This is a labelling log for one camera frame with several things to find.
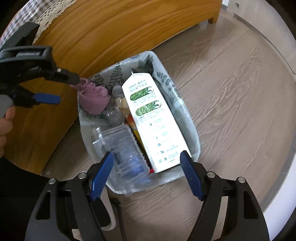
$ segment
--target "pink cloth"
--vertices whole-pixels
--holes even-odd
[[[110,95],[105,87],[96,86],[85,78],[80,78],[79,84],[70,86],[79,90],[79,104],[89,114],[102,113],[110,100]]]

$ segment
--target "blue rubber tip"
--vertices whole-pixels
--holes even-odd
[[[198,197],[199,200],[203,200],[205,195],[202,191],[202,183],[192,165],[192,160],[188,155],[187,151],[182,151],[180,154],[181,168],[185,174],[187,182],[191,188],[194,196]]]
[[[37,93],[33,96],[33,98],[38,103],[45,103],[45,104],[58,104],[61,102],[61,98],[58,95],[51,95],[51,94],[43,94]]]
[[[95,178],[92,180],[91,193],[90,193],[90,198],[92,201],[95,201],[96,198],[101,196],[103,188],[113,168],[113,165],[114,165],[114,156],[110,152],[108,156],[104,157],[104,163],[102,164]]]

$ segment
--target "screw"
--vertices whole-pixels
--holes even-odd
[[[86,178],[86,173],[85,172],[82,172],[78,175],[79,179],[84,179]]]
[[[56,181],[55,178],[51,178],[51,179],[48,181],[48,183],[49,183],[49,184],[54,184],[55,181]]]
[[[239,181],[240,183],[244,183],[244,182],[246,181],[246,179],[244,179],[243,177],[239,177],[239,178],[238,178],[238,181]]]
[[[208,176],[209,178],[214,178],[214,177],[215,177],[215,173],[213,173],[213,172],[208,172],[208,173],[207,173],[207,176]]]

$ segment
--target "plastic trash bin liner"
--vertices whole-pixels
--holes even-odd
[[[188,148],[192,154],[192,159],[197,162],[200,155],[200,142],[196,128],[193,124],[191,116],[180,98],[174,82],[169,77],[162,63],[152,51],[146,51],[137,54],[128,59],[120,61],[117,64],[102,70],[101,72],[89,77],[88,79],[96,85],[103,85],[111,90],[115,85],[122,85],[133,73],[150,73],[160,92],[164,96],[172,114],[184,136]],[[94,163],[98,163],[104,156],[104,153],[97,153],[92,145],[95,141],[93,132],[100,127],[101,130],[110,128],[103,114],[90,115],[86,113],[78,102],[79,121],[81,127],[81,135],[85,147]],[[131,187],[131,192],[149,190],[156,186],[171,182],[184,176],[180,165],[167,169],[159,173],[150,173],[148,178],[136,183]],[[106,185],[117,194],[124,194],[125,190],[120,183],[111,178],[108,179]]]

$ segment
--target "wooden floor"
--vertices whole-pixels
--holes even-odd
[[[296,86],[280,58],[253,30],[223,10],[216,24],[198,24],[154,51],[196,125],[199,161],[222,178],[245,177],[262,203],[291,161],[296,124]],[[89,165],[77,121],[43,175],[64,180]],[[131,197],[109,194],[121,201],[129,241],[187,240],[202,205],[185,178]],[[222,224],[221,215],[215,238]],[[110,241],[121,240],[118,227],[105,234]]]

